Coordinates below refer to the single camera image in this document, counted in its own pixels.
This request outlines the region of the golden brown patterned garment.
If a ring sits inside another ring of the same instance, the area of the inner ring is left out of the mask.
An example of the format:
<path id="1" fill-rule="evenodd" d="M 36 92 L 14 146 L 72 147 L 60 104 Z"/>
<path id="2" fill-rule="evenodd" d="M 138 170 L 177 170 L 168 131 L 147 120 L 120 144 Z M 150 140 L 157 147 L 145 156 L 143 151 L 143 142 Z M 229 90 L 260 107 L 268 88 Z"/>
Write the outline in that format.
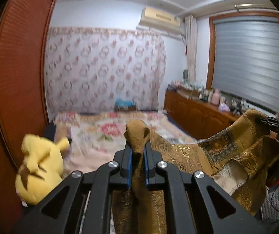
<path id="1" fill-rule="evenodd" d="M 197 170 L 212 177 L 239 205 L 255 215 L 267 194 L 267 171 L 279 158 L 279 142 L 256 123 L 263 114 L 248 110 L 235 123 L 197 144 L 171 144 L 143 121 L 126 123 L 124 136 L 134 152 L 131 189 L 113 194 L 117 233 L 165 233 L 164 196 L 144 184 L 146 143 L 186 173 Z"/>

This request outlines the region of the yellow Pikachu plush toy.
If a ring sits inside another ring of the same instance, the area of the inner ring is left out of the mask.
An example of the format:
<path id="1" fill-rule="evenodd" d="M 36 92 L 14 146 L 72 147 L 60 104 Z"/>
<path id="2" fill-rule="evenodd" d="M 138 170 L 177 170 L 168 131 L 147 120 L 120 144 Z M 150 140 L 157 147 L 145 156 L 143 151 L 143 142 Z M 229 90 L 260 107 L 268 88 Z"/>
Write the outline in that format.
<path id="1" fill-rule="evenodd" d="M 24 160 L 18 169 L 16 193 L 25 204 L 37 205 L 62 182 L 62 152 L 70 148 L 67 137 L 57 143 L 26 134 L 21 144 Z"/>

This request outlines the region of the small purple plush item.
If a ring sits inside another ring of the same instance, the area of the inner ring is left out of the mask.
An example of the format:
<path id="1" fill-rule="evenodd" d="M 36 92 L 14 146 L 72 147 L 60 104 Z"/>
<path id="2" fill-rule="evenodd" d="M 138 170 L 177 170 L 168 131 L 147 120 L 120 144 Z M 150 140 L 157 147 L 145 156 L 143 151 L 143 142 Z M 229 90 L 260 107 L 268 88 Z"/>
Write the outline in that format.
<path id="1" fill-rule="evenodd" d="M 223 113 L 230 112 L 230 108 L 227 106 L 226 103 L 220 103 L 220 105 L 218 106 L 218 110 Z"/>

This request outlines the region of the grey window roller blind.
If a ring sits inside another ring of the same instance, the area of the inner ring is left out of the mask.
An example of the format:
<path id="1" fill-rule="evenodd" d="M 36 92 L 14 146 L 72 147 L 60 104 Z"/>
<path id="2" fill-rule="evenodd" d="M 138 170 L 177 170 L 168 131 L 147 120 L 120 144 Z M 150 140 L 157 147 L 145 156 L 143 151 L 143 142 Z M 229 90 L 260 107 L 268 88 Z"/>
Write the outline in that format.
<path id="1" fill-rule="evenodd" d="M 216 19 L 212 87 L 279 112 L 279 20 Z"/>

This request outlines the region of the pink thermos bottle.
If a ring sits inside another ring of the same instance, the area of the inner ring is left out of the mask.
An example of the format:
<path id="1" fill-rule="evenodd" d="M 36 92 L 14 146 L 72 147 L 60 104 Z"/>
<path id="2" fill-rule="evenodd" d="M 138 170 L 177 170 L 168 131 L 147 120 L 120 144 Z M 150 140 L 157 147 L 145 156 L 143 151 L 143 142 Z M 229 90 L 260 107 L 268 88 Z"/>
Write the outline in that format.
<path id="1" fill-rule="evenodd" d="M 212 94 L 211 97 L 211 104 L 215 105 L 215 106 L 219 106 L 220 103 L 220 90 L 219 89 L 215 89 L 214 93 Z"/>

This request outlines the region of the floral cream bed quilt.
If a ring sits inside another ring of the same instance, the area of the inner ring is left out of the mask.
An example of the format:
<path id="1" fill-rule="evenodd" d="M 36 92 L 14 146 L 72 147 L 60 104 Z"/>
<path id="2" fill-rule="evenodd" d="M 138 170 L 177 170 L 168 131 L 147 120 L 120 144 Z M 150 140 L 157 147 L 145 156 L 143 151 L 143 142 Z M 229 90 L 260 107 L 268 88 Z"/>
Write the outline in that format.
<path id="1" fill-rule="evenodd" d="M 63 171 L 68 175 L 79 170 L 95 171 L 113 160 L 117 151 L 124 149 L 126 123 L 131 119 L 142 120 L 149 128 L 170 144 L 194 144 L 195 139 L 169 121 L 162 112 L 117 112 L 86 115 L 58 113 L 52 120 L 56 126 L 54 141 L 63 137 L 72 140 L 63 152 Z"/>

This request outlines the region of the brown wooden sideboard cabinet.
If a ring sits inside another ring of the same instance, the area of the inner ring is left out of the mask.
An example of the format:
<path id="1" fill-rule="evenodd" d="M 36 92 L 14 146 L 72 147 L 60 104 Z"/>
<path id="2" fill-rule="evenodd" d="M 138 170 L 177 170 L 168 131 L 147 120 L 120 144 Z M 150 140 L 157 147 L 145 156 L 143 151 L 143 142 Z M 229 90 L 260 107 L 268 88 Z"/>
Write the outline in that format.
<path id="1" fill-rule="evenodd" d="M 165 92 L 164 109 L 183 130 L 195 139 L 207 139 L 239 118 L 230 112 L 220 112 L 213 104 L 187 99 L 169 90 Z"/>

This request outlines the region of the cardboard box on sideboard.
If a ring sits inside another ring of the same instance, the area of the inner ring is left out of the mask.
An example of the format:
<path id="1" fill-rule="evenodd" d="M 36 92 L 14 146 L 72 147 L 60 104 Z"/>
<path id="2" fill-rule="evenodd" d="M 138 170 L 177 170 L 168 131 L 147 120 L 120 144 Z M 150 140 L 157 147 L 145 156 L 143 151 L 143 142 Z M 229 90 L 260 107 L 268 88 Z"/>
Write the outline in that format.
<path id="1" fill-rule="evenodd" d="M 185 98 L 199 98 L 199 95 L 201 92 L 197 91 L 197 90 L 179 88 L 179 89 L 177 89 L 177 93 Z"/>

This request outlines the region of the box with blue cloth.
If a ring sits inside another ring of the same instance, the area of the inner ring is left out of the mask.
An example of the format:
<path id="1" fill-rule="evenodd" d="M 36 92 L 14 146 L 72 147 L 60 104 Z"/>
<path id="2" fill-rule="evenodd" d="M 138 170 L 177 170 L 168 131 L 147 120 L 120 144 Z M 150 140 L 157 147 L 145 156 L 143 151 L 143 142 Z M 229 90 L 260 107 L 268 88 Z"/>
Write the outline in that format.
<path id="1" fill-rule="evenodd" d="M 116 112 L 133 112 L 136 110 L 136 105 L 133 101 L 116 99 L 114 110 Z"/>

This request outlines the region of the beige tied side curtain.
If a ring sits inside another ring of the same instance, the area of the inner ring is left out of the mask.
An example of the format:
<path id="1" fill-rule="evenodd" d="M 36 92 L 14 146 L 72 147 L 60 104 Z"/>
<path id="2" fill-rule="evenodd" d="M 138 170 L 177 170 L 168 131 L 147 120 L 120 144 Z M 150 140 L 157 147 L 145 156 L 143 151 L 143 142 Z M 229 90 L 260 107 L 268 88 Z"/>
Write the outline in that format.
<path id="1" fill-rule="evenodd" d="M 186 51 L 188 62 L 188 76 L 190 82 L 196 81 L 196 54 L 197 54 L 197 18 L 193 15 L 185 17 Z"/>

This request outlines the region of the pink circle patterned curtain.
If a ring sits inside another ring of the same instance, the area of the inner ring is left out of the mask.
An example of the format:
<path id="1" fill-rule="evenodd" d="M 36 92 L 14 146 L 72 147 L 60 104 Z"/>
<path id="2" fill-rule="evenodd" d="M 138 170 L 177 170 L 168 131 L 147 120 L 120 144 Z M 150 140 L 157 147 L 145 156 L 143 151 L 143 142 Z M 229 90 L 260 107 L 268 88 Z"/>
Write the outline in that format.
<path id="1" fill-rule="evenodd" d="M 165 69 L 164 41 L 154 32 L 51 27 L 45 55 L 48 111 L 108 112 L 117 100 L 157 110 Z"/>

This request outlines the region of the red wooden louvered wardrobe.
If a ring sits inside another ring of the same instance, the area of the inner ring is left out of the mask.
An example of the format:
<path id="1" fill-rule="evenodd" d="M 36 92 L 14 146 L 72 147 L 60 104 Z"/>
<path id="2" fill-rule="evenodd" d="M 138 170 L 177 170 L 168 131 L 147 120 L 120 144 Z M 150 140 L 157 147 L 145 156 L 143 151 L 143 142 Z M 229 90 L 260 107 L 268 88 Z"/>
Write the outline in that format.
<path id="1" fill-rule="evenodd" d="M 8 232 L 22 214 L 15 192 L 20 149 L 26 133 L 41 134 L 48 123 L 44 55 L 56 0 L 0 0 L 0 230 Z"/>

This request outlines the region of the beige wall air conditioner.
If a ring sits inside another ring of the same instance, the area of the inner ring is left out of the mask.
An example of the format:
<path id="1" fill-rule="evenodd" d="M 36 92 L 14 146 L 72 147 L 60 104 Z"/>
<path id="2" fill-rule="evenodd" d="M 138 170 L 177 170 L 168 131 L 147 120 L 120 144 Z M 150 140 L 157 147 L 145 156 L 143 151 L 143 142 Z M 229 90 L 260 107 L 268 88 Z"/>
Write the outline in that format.
<path id="1" fill-rule="evenodd" d="M 142 10 L 139 25 L 163 30 L 176 35 L 182 33 L 181 18 L 152 7 L 146 7 Z"/>

